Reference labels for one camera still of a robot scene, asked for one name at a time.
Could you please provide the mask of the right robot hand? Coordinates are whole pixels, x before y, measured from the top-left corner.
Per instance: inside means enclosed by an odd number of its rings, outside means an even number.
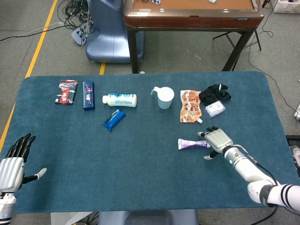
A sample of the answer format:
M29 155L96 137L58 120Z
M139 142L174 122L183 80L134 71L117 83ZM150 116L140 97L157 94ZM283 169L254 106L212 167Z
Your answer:
M220 128L212 126L207 128L207 132L198 132L198 136L203 137L213 151L203 158L212 160L218 154L224 154L233 147L232 139Z

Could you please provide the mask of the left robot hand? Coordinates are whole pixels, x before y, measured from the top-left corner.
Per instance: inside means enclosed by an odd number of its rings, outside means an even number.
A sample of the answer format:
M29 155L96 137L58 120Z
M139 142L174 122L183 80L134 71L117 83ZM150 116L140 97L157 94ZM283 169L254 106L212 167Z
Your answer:
M19 138L1 160L0 191L2 193L15 193L23 184L38 180L47 172L47 168L43 168L34 175L25 176L24 167L35 139L36 137L30 133Z

